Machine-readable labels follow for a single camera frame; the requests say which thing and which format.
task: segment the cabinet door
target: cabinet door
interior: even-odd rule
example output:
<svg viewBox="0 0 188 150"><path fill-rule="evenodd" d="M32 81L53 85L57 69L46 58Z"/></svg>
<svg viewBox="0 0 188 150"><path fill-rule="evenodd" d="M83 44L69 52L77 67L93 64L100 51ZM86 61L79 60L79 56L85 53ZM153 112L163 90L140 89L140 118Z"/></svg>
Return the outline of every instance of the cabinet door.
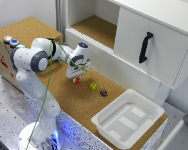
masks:
<svg viewBox="0 0 188 150"><path fill-rule="evenodd" d="M153 37L148 40L147 60L140 64L139 56L147 32ZM116 56L173 86L187 51L187 35L127 9L120 9L114 47Z"/></svg>

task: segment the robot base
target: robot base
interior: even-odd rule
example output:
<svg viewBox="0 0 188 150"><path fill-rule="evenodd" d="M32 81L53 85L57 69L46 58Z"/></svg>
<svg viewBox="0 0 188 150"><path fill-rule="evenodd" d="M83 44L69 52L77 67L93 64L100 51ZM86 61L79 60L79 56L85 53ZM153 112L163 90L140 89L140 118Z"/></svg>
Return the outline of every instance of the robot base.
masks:
<svg viewBox="0 0 188 150"><path fill-rule="evenodd" d="M27 144L28 144L28 139L31 135L31 132L34 128L34 125L35 125L35 122L34 123L31 123L29 124L28 126L26 126L19 134L19 138L18 138L18 149L19 150L26 150L26 147L27 147ZM59 138L58 138L58 150L61 149L62 145L63 145L63 135L60 133L59 135ZM27 150L43 150L42 147L40 148L35 148L33 145L32 145L32 142L30 142L29 144L29 147Z"/></svg>

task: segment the yellow object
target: yellow object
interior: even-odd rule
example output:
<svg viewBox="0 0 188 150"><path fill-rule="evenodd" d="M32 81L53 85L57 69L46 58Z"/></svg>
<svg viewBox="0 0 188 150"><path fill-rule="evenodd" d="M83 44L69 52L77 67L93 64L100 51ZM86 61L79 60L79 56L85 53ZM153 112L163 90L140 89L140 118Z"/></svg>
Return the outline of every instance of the yellow object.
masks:
<svg viewBox="0 0 188 150"><path fill-rule="evenodd" d="M91 85L90 85L90 88L91 88L91 90L96 90L97 89L97 85L95 84L95 83L92 83Z"/></svg>

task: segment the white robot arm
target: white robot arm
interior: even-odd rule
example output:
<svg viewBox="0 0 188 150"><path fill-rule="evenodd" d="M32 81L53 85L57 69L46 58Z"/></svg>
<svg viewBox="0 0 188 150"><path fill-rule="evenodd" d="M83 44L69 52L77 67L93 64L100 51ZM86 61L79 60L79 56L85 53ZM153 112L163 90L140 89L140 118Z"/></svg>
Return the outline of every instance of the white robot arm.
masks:
<svg viewBox="0 0 188 150"><path fill-rule="evenodd" d="M68 69L66 75L68 78L74 77L76 79L76 76L81 76L85 69L90 69L90 60L88 60L89 49L84 43L79 43L73 51L67 45L60 46L52 40L37 38L32 42L30 49L14 49L11 52L11 61L13 67L17 70L16 80L23 92L35 100L40 108L43 104L46 87L36 76L36 73L43 72L47 68L48 59L51 58L51 49L52 60L60 59L61 61L67 62ZM57 130L56 116L60 111L61 108L58 102L47 91L42 114L32 135L30 150L44 149L42 143L50 139Z"/></svg>

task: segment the red object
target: red object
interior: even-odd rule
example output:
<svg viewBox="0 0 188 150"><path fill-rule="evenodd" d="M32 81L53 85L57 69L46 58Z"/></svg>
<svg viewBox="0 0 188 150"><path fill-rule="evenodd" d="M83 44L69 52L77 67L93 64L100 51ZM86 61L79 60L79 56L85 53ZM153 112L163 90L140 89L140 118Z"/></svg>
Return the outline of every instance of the red object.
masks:
<svg viewBox="0 0 188 150"><path fill-rule="evenodd" d="M14 77L14 75L13 75L12 73L10 73L10 75L11 75L12 77Z"/></svg>
<svg viewBox="0 0 188 150"><path fill-rule="evenodd" d="M1 62L6 68L8 68L8 65L6 64L6 61L4 60L4 56L2 56L0 62Z"/></svg>
<svg viewBox="0 0 188 150"><path fill-rule="evenodd" d="M76 77L75 84L79 84L79 83L80 83L80 78Z"/></svg>

